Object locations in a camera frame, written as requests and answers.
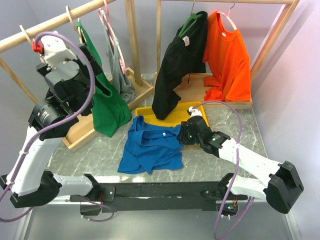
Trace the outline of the blue tank top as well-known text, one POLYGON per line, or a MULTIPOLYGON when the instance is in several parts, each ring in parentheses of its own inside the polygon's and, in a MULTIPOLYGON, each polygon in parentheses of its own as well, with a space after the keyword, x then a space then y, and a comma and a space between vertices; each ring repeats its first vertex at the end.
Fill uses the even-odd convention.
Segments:
POLYGON ((145 122, 142 115, 133 119, 127 133, 122 159, 117 171, 149 175, 154 170, 179 170, 184 164, 177 137, 181 126, 158 126, 145 122))

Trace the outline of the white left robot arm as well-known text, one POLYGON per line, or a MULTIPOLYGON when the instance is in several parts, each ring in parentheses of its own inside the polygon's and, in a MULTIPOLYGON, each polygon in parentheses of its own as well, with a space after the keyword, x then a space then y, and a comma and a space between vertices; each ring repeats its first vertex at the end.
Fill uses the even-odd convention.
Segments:
POLYGON ((94 102, 88 98, 95 76, 63 42, 33 47, 44 61, 36 69, 49 89, 29 117, 24 145, 13 169, 2 175, 0 185, 11 191, 15 208, 43 206, 60 196, 81 196, 96 200, 101 186, 90 174, 63 176, 52 173, 48 163, 57 145, 79 120, 75 113, 88 116, 94 102))

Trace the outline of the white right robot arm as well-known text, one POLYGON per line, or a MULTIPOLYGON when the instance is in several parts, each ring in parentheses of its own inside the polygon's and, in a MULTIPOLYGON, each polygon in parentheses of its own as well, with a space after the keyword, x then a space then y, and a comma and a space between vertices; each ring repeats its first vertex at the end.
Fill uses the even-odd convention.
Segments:
POLYGON ((253 197, 267 201, 279 213, 288 214, 304 191, 293 163, 270 160, 238 144, 227 134, 212 131, 201 116, 183 121, 177 139, 184 145, 198 145, 208 154, 238 164, 254 176, 234 177, 228 173, 218 183, 217 191, 210 190, 207 196, 224 199, 239 195, 253 197))

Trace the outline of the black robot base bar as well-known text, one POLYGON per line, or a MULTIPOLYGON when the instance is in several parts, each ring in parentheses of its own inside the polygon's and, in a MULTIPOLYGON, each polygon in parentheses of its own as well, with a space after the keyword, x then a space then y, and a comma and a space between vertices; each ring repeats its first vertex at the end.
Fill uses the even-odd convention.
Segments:
POLYGON ((102 183, 102 202, 115 211, 203 210, 216 211, 227 191, 225 183, 122 182, 102 183))

